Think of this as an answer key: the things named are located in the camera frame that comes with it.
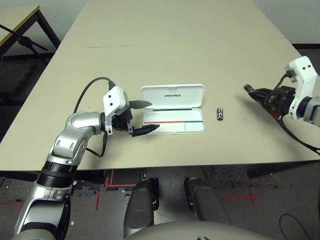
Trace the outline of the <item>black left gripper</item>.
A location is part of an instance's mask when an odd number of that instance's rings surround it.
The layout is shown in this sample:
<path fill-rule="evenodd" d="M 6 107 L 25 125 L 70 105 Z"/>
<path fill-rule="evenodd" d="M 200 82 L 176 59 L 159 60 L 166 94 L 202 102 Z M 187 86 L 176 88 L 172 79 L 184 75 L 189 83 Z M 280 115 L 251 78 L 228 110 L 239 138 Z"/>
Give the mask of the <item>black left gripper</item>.
<path fill-rule="evenodd" d="M 129 101 L 128 109 L 126 109 L 120 115 L 114 115 L 112 117 L 112 128 L 116 131 L 126 131 L 132 137 L 143 136 L 155 131 L 160 127 L 159 124 L 147 124 L 142 126 L 141 128 L 135 128 L 131 124 L 133 116 L 130 109 L 144 109 L 151 105 L 151 102 L 144 100 Z"/>

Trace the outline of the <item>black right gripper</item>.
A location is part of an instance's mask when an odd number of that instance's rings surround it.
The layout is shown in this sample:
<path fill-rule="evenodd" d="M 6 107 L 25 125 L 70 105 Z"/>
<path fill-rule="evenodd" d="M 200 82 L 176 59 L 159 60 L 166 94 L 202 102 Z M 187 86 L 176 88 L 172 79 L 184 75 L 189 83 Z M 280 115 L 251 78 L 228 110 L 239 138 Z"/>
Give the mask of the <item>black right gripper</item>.
<path fill-rule="evenodd" d="M 266 108 L 275 118 L 280 118 L 289 113 L 292 101 L 295 98 L 295 88 L 289 86 L 281 86 L 274 93 L 268 88 L 253 88 L 251 94 L 253 99 L 260 104 L 262 108 Z"/>

